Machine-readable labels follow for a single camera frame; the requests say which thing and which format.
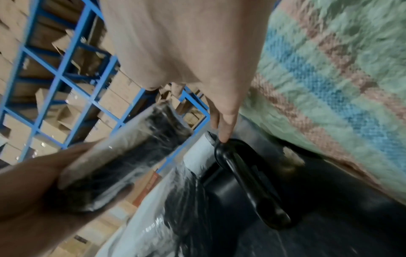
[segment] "black handle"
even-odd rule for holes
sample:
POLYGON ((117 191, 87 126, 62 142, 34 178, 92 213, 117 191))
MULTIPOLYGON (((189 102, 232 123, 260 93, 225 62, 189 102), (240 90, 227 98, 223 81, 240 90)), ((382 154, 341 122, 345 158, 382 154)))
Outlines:
POLYGON ((290 216, 238 153, 238 149, 241 151, 241 148, 244 148, 244 154, 247 154, 248 158, 254 151, 240 140, 231 139, 225 144, 218 142, 214 149, 217 163, 234 174, 255 212, 265 224, 273 229, 289 226, 291 224, 290 216))

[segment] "clear plastic bag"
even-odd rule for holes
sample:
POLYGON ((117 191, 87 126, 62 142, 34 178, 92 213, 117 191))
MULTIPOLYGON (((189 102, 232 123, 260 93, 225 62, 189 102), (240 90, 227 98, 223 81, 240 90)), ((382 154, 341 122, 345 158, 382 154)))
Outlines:
POLYGON ((52 205, 73 212, 104 207, 192 134, 168 102, 151 106, 62 171, 52 205))
POLYGON ((211 245, 203 185, 182 163, 148 194, 110 252, 112 257, 208 257, 211 245))

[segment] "hand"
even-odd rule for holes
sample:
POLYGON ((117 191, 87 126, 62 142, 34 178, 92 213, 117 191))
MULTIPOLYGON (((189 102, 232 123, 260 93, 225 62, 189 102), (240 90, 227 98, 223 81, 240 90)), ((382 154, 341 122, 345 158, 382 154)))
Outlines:
POLYGON ((259 61, 274 0, 101 0, 127 75, 153 90, 200 82, 226 142, 259 61))
POLYGON ((106 209, 68 214, 50 210, 43 196, 60 172, 94 144, 79 144, 58 153, 29 159, 0 171, 0 252, 5 257, 35 257, 56 247, 106 209))

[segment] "warehouse shelf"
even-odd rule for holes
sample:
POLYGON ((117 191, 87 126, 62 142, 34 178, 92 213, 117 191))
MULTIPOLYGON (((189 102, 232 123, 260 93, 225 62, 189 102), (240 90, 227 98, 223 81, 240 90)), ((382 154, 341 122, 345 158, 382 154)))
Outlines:
MULTIPOLYGON (((112 56, 109 52, 83 43, 82 39, 86 39, 89 36, 91 26, 96 17, 100 17, 101 19, 103 19, 103 16, 97 3, 91 0, 82 1, 84 2, 84 8, 81 12, 79 20, 77 21, 77 24, 74 24, 71 21, 63 20, 62 18, 43 10, 41 8, 42 0, 33 0, 32 2, 30 16, 25 28, 25 34, 21 41, 16 59, 14 61, 14 66, 7 83, 7 88, 5 89, 2 101, 0 103, 1 124, 3 124, 5 115, 8 114, 11 117, 14 117, 19 122, 31 128, 29 139, 25 144, 24 149, 21 150, 21 155, 18 157, 19 162, 23 161, 26 157, 29 157, 28 154, 30 153, 31 141, 36 135, 43 136, 62 149, 65 149, 70 145, 76 143, 76 135, 78 131, 82 130, 84 127, 92 127, 96 122, 96 120, 94 119, 86 119, 89 110, 91 110, 92 108, 99 109, 116 122, 116 125, 111 132, 115 133, 120 127, 125 126, 125 123, 132 117, 129 117, 129 115, 134 115, 134 113, 132 113, 133 108, 140 101, 145 102, 145 104, 141 109, 137 110, 137 113, 143 111, 145 108, 155 103, 155 95, 147 93, 145 89, 141 89, 136 97, 133 99, 132 103, 129 104, 128 109, 125 111, 122 117, 116 117, 106 108, 100 105, 99 94, 108 86, 109 79, 117 72, 116 68, 117 66, 119 66, 119 63, 117 57, 114 55, 112 56), (66 28, 74 30, 73 35, 70 38, 70 44, 62 56, 60 55, 60 53, 51 51, 49 48, 41 49, 38 46, 34 47, 30 45, 29 42, 33 36, 34 28, 36 26, 36 23, 38 22, 39 17, 46 17, 47 19, 61 24, 66 28), (99 65, 99 68, 95 74, 88 76, 75 73, 74 70, 72 71, 71 60, 78 48, 83 48, 86 51, 98 52, 104 55, 104 59, 99 65), (26 61, 26 58, 30 58, 30 60, 33 60, 44 67, 47 71, 49 71, 49 74, 52 77, 41 78, 21 76, 20 74, 22 72, 22 67, 24 65, 24 62, 26 61), (52 58, 59 58, 60 60, 50 63, 49 60, 53 60, 52 58), (78 86, 78 82, 80 81, 85 81, 86 83, 94 85, 94 90, 91 94, 78 86), (29 117, 21 114, 20 110, 22 108, 36 108, 35 104, 14 103, 11 100, 14 94, 14 90, 16 89, 16 85, 19 83, 26 83, 28 86, 30 84, 50 85, 49 88, 47 88, 48 91, 44 99, 42 108, 38 111, 38 115, 34 120, 31 120, 29 117), (47 116, 50 107, 65 103, 64 101, 55 100, 56 94, 58 92, 68 93, 69 90, 74 90, 75 92, 77 92, 78 95, 87 100, 87 103, 81 110, 79 118, 71 128, 71 131, 66 139, 64 141, 58 141, 52 136, 44 133, 41 130, 41 125, 43 124, 44 118, 47 116)), ((187 99, 205 116, 205 118, 203 118, 203 120, 195 128, 195 133, 198 133, 198 131, 203 128, 209 120, 208 106, 206 106, 204 102, 187 87, 182 92, 182 95, 179 98, 180 101, 183 101, 184 99, 187 99)), ((158 170, 158 172, 163 169, 167 165, 167 163, 169 163, 177 155, 177 153, 181 151, 182 148, 183 147, 181 146, 171 156, 169 156, 166 163, 158 170)))

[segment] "blue metal shelf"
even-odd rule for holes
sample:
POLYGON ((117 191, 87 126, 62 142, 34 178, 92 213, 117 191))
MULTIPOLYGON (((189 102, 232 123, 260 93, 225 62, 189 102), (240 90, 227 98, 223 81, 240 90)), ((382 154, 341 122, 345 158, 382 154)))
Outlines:
MULTIPOLYGON (((0 124, 3 124, 4 120, 4 115, 5 113, 8 113, 18 121, 22 122, 23 124, 29 126, 31 128, 31 134, 30 137, 26 143, 26 146, 21 152, 21 156, 19 157, 19 162, 23 161, 26 154, 28 153, 31 145, 32 138, 40 134, 47 139, 51 140, 58 146, 60 146, 62 149, 66 149, 69 147, 73 142, 72 140, 74 139, 76 133, 78 132, 79 128, 82 126, 87 126, 89 124, 93 124, 92 122, 85 122, 85 117, 90 110, 91 106, 94 105, 104 113, 106 113, 110 118, 115 120, 117 122, 117 125, 115 128, 113 128, 112 133, 115 133, 120 127, 124 126, 125 119, 126 117, 130 114, 131 110, 133 107, 138 103, 140 99, 148 98, 147 100, 147 105, 152 105, 154 103, 154 96, 151 95, 146 95, 145 94, 145 89, 142 89, 139 94, 135 97, 133 100, 132 104, 128 108, 128 110, 125 112, 125 114, 121 118, 115 117, 113 114, 111 114, 109 111, 107 111, 105 108, 103 108, 99 103, 98 103, 98 94, 100 91, 106 87, 106 82, 111 74, 114 74, 115 72, 115 67, 118 65, 118 60, 116 56, 111 56, 108 52, 99 50, 95 47, 85 45, 80 42, 80 39, 89 33, 89 28, 91 27, 94 18, 99 16, 100 18, 103 19, 102 12, 100 11, 100 8, 98 7, 97 4, 95 4, 92 0, 83 0, 85 3, 85 7, 82 11, 82 14, 80 16, 79 21, 77 24, 72 24, 70 22, 67 22, 59 17, 56 17, 55 15, 49 14, 45 12, 44 10, 41 9, 41 2, 42 0, 33 0, 32 7, 31 7, 31 16, 28 19, 27 22, 27 27, 25 29, 25 36, 23 38, 23 41, 21 42, 19 52, 17 54, 16 60, 14 62, 14 67, 11 71, 10 74, 10 79, 7 84, 7 88, 5 90, 2 102, 0 103, 0 124), (38 16, 46 16, 47 18, 50 18, 58 23, 61 23, 68 28, 74 29, 74 36, 71 38, 71 43, 68 47, 68 49, 65 52, 65 55, 62 58, 62 61, 59 65, 59 67, 53 67, 49 63, 47 63, 43 58, 41 58, 39 55, 49 55, 49 56, 59 56, 59 53, 55 53, 52 51, 48 50, 42 50, 38 49, 35 47, 29 46, 28 42, 32 36, 33 33, 33 28, 35 23, 37 22, 38 16), (90 51, 98 51, 106 55, 106 59, 101 65, 101 68, 99 70, 99 75, 98 76, 79 76, 76 74, 69 74, 68 69, 71 63, 72 56, 77 49, 77 47, 84 47, 87 50, 90 51), (20 69, 23 65, 24 59, 29 56, 35 61, 37 61, 39 64, 41 64, 43 67, 45 67, 47 70, 49 70, 55 78, 53 80, 43 80, 43 79, 35 79, 35 78, 21 78, 18 77, 18 74, 20 72, 20 69), (88 80, 88 81, 97 81, 95 85, 95 89, 91 95, 86 93, 84 90, 82 90, 75 82, 72 80, 88 80), (16 107, 16 104, 10 103, 11 96, 13 95, 14 91, 14 85, 17 82, 24 82, 24 83, 51 83, 51 86, 48 91, 48 95, 44 100, 43 107, 39 111, 38 116, 35 121, 29 120, 23 115, 19 114, 17 111, 14 111, 11 109, 11 107, 16 107), (78 121, 76 122, 75 126, 71 130, 71 133, 65 140, 65 142, 62 144, 52 137, 46 135, 45 133, 40 131, 40 127, 42 124, 42 121, 51 105, 54 104, 61 104, 60 101, 53 101, 52 99, 54 98, 55 94, 58 92, 60 86, 65 83, 72 89, 74 89, 76 92, 78 92, 82 97, 84 97, 88 102, 87 105, 84 107, 78 121)), ((180 100, 183 101, 184 99, 187 99, 190 101, 199 111, 203 113, 205 116, 205 119, 196 127, 195 129, 195 134, 203 128, 206 123, 209 120, 209 113, 208 113, 208 107, 196 96, 194 95, 188 88, 186 88, 181 97, 180 100)), ((30 106, 32 104, 22 104, 21 106, 26 106, 26 107, 32 107, 30 106)), ((179 149, 177 149, 171 156, 167 158, 166 163, 161 167, 163 169, 168 162, 172 161, 173 158, 181 151, 183 146, 181 146, 179 149)))

